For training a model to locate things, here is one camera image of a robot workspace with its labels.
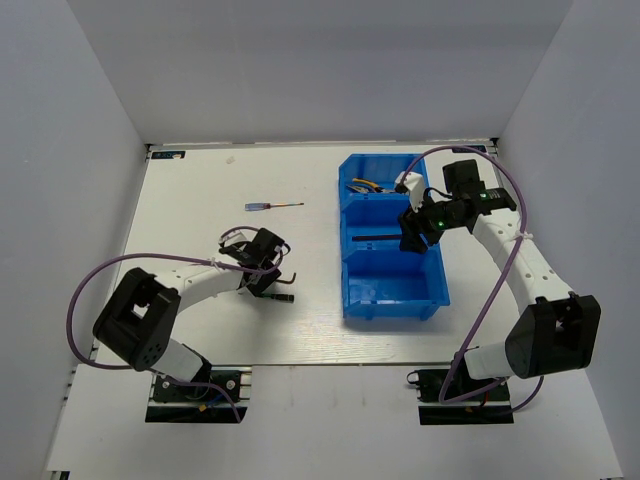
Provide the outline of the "thin brown hex key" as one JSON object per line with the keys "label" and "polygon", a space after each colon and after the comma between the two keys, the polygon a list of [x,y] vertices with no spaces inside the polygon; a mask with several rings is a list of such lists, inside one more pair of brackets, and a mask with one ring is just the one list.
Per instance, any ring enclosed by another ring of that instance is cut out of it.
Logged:
{"label": "thin brown hex key", "polygon": [[276,283],[283,284],[283,285],[292,285],[295,282],[296,277],[297,277],[297,273],[294,272],[290,278],[283,278],[283,277],[278,278],[276,280]]}

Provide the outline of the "large brown hex key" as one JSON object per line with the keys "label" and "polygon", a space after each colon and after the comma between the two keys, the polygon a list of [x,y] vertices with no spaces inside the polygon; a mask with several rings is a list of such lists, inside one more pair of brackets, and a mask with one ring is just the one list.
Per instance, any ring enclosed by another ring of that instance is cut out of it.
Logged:
{"label": "large brown hex key", "polygon": [[354,242],[373,242],[373,241],[399,241],[402,239],[401,234],[382,234],[382,235],[354,235]]}

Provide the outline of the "yellow-handled pliers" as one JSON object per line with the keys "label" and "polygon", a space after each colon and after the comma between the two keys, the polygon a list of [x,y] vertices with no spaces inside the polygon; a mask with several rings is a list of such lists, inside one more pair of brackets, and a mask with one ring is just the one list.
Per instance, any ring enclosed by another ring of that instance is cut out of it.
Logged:
{"label": "yellow-handled pliers", "polygon": [[362,178],[353,178],[351,182],[346,185],[346,188],[350,192],[361,194],[391,194],[395,192],[394,189],[383,187],[378,183]]}

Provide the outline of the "green black screwdriver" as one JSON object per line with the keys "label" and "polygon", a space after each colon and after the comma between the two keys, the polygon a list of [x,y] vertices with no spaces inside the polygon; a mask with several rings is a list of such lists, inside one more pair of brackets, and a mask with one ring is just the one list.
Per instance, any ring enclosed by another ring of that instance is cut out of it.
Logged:
{"label": "green black screwdriver", "polygon": [[262,294],[261,298],[285,303],[293,303],[295,301],[295,296],[292,294],[269,293]]}

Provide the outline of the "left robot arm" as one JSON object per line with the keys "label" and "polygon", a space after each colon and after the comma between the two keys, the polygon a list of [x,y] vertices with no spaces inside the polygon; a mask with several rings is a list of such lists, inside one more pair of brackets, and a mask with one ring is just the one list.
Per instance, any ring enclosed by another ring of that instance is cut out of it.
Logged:
{"label": "left robot arm", "polygon": [[189,260],[184,268],[152,274],[136,267],[125,273],[93,326],[96,340],[128,367],[152,371],[173,380],[188,398],[199,399],[211,387],[211,364],[172,338],[176,319],[186,309],[227,292],[258,297],[281,277],[279,265],[290,252],[280,236],[266,228],[225,233],[215,258]]}

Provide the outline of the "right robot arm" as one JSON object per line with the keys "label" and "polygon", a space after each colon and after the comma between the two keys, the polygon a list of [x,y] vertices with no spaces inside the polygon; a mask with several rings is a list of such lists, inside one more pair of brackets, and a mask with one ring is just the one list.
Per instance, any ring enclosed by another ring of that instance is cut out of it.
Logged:
{"label": "right robot arm", "polygon": [[400,215],[400,248],[423,254],[447,230],[465,228],[506,275],[519,317],[505,340],[470,349],[463,366],[451,374],[453,390],[472,399],[490,378],[521,379],[590,365],[601,307],[591,295],[579,295],[552,269],[532,237],[521,231],[522,216],[509,192],[488,188],[477,164],[463,160],[444,167],[446,194],[434,201],[426,181],[401,172],[395,189],[409,197]]}

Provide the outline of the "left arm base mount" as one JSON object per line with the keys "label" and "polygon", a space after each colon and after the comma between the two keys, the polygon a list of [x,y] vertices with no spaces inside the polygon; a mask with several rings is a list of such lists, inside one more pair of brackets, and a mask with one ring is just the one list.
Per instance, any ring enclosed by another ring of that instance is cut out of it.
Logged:
{"label": "left arm base mount", "polygon": [[249,366],[214,366],[201,379],[206,386],[180,386],[157,374],[152,379],[146,423],[238,424],[249,407]]}

